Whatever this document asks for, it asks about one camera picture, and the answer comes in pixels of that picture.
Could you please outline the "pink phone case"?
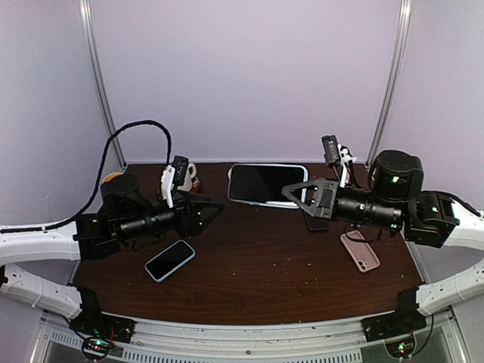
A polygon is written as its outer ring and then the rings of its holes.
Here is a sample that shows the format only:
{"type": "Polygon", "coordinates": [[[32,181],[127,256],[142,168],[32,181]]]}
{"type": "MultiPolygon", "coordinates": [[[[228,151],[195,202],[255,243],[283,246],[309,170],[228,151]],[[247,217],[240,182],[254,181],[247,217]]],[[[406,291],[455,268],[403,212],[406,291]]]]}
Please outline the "pink phone case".
{"type": "Polygon", "coordinates": [[[340,241],[361,273],[380,267],[380,260],[361,232],[345,232],[340,236],[340,241]]]}

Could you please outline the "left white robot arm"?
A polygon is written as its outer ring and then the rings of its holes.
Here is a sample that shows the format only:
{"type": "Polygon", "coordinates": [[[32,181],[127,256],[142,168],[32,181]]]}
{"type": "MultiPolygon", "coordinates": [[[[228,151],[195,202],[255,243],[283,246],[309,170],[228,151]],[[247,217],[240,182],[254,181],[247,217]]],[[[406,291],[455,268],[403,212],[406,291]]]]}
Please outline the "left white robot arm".
{"type": "Polygon", "coordinates": [[[80,213],[50,225],[1,229],[1,292],[76,320],[93,336],[109,327],[96,292],[61,286],[22,272],[20,262],[52,259],[93,261],[119,253],[123,247],[139,251],[156,244],[163,234],[179,237],[201,234],[223,211],[210,197],[177,191],[153,204],[141,194],[135,175],[118,174],[101,184],[103,204],[97,213],[80,213]]]}

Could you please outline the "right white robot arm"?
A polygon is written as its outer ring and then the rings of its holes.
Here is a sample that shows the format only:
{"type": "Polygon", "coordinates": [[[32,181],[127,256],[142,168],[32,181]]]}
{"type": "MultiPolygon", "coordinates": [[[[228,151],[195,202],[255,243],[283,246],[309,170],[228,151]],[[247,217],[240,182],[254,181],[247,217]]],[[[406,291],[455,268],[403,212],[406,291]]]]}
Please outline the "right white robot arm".
{"type": "Polygon", "coordinates": [[[417,245],[483,249],[483,213],[453,194],[423,190],[418,157],[384,150],[368,178],[369,191],[317,178],[287,185],[281,193],[315,218],[403,233],[406,241],[417,245]]]}

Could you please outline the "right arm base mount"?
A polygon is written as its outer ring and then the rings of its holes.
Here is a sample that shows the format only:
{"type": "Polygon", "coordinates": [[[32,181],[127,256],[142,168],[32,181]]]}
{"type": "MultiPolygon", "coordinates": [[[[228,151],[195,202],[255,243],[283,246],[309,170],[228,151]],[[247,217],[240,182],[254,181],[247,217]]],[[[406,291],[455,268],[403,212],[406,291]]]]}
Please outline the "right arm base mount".
{"type": "Polygon", "coordinates": [[[395,310],[361,320],[368,343],[382,341],[386,353],[395,359],[410,359],[417,353],[415,333],[427,327],[427,318],[417,310],[395,310]]]}

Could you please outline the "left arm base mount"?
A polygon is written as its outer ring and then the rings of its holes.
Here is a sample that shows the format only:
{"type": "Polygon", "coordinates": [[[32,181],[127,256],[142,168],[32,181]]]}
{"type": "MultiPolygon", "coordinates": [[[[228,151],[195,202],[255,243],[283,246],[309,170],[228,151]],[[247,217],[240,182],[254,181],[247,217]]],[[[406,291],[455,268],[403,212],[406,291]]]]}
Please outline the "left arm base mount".
{"type": "Polygon", "coordinates": [[[68,326],[81,339],[81,353],[90,361],[105,359],[116,343],[130,343],[135,331],[132,319],[105,314],[98,307],[82,309],[68,326]]]}

